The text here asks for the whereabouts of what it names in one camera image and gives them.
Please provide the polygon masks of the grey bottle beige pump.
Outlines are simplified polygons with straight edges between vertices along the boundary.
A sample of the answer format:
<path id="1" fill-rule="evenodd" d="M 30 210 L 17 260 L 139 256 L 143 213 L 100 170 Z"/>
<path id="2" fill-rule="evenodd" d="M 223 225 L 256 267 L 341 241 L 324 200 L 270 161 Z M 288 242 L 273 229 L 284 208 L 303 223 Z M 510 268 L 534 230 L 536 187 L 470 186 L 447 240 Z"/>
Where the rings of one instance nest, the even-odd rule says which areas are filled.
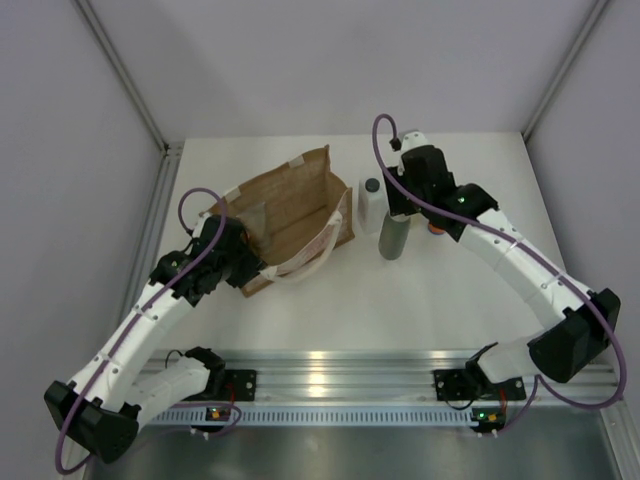
<path id="1" fill-rule="evenodd" d="M 404 214 L 384 216 L 378 240 L 380 255 L 388 261 L 397 260 L 403 253 L 411 226 L 411 218 Z"/>

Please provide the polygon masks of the green dish soap red cap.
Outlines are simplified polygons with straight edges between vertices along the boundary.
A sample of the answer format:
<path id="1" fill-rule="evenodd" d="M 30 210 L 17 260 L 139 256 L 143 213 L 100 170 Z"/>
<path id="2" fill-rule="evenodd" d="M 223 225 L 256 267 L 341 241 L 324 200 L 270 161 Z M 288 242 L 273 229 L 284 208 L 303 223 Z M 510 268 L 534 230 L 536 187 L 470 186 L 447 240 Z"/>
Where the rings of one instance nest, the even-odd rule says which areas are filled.
<path id="1" fill-rule="evenodd" d="M 249 235 L 249 232 L 248 232 L 246 229 L 244 229 L 244 230 L 243 230 L 243 233 L 242 233 L 242 240 L 243 240 L 244 244 L 245 244 L 247 247 L 250 247 L 250 246 L 251 246 L 250 235 Z"/>

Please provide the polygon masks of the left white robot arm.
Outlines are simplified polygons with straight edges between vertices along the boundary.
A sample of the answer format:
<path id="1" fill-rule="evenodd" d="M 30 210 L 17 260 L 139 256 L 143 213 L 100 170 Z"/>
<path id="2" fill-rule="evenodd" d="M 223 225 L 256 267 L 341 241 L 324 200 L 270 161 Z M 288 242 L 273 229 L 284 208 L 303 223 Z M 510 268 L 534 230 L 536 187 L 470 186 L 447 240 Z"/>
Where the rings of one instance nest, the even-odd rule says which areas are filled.
<path id="1" fill-rule="evenodd" d="M 122 457 L 152 419 L 187 399 L 227 394 L 224 360 L 193 347 L 173 365 L 138 378 L 161 340 L 221 283 L 241 288 L 261 267 L 238 219 L 206 214 L 183 250 L 164 255 L 139 299 L 106 344 L 69 381 L 54 381 L 44 401 L 61 438 L 105 464 Z"/>

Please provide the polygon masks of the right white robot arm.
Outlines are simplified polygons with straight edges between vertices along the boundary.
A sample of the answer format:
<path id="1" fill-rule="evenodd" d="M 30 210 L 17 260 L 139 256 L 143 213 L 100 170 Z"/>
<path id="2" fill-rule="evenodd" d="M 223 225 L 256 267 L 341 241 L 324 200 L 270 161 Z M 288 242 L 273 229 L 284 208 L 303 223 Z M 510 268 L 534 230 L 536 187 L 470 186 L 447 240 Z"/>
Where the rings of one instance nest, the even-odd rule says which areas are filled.
<path id="1" fill-rule="evenodd" d="M 479 185 L 458 185 L 441 149 L 411 131 L 390 142 L 400 155 L 386 186 L 394 215 L 421 214 L 429 225 L 482 259 L 531 309 L 539 332 L 492 343 L 467 363 L 467 389 L 488 397 L 502 382 L 541 374 L 569 382 L 606 350 L 621 307 L 610 289 L 596 292 L 561 271 L 509 222 Z"/>

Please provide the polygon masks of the orange blue pump bottle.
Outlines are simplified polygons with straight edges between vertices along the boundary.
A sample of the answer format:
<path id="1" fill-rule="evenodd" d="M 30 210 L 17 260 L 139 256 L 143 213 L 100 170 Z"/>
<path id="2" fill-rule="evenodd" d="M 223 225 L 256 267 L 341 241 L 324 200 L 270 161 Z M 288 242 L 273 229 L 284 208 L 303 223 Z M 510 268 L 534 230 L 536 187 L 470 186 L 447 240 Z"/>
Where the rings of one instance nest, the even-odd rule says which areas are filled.
<path id="1" fill-rule="evenodd" d="M 427 225 L 427 228 L 428 228 L 429 232 L 432 233 L 433 235 L 444 235 L 446 233 L 445 230 L 434 226 L 432 223 L 429 223 Z"/>

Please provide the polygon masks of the white bottle black cap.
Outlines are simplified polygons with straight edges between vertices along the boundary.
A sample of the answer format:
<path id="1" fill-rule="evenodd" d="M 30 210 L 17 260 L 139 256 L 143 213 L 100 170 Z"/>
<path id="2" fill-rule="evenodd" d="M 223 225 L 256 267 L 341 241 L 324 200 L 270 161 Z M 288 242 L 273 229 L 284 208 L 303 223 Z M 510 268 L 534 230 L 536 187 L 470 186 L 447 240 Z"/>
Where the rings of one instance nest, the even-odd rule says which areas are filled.
<path id="1" fill-rule="evenodd" d="M 387 210 L 386 194 L 380 181 L 369 177 L 360 181 L 357 215 L 361 230 L 373 234 L 380 230 Z"/>

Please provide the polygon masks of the brown burlap canvas bag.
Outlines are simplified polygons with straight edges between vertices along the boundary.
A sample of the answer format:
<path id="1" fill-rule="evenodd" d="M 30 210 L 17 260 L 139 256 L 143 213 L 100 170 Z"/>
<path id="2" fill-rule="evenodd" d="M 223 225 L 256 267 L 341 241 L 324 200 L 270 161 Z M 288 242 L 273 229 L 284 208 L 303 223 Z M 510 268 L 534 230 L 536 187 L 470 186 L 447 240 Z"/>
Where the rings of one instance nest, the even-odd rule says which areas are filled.
<path id="1" fill-rule="evenodd" d="M 238 221 L 243 210 L 266 203 L 271 242 L 265 250 L 251 243 L 265 267 L 240 289 L 244 297 L 273 283 L 296 283 L 313 275 L 336 248 L 353 240 L 352 196 L 353 189 L 332 171 L 329 146 L 304 152 L 228 190 L 223 195 L 227 214 Z"/>

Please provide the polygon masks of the translucent grey squeeze tube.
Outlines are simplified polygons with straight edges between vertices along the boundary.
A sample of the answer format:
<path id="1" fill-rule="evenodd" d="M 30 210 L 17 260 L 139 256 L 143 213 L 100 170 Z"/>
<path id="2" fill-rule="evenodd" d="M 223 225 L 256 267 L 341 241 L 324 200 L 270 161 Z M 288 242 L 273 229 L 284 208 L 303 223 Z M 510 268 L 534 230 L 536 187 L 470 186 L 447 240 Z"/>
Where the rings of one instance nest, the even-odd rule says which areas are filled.
<path id="1" fill-rule="evenodd" d="M 268 249 L 270 234 L 267 226 L 266 203 L 257 203 L 237 215 L 249 233 L 251 243 L 258 250 Z"/>

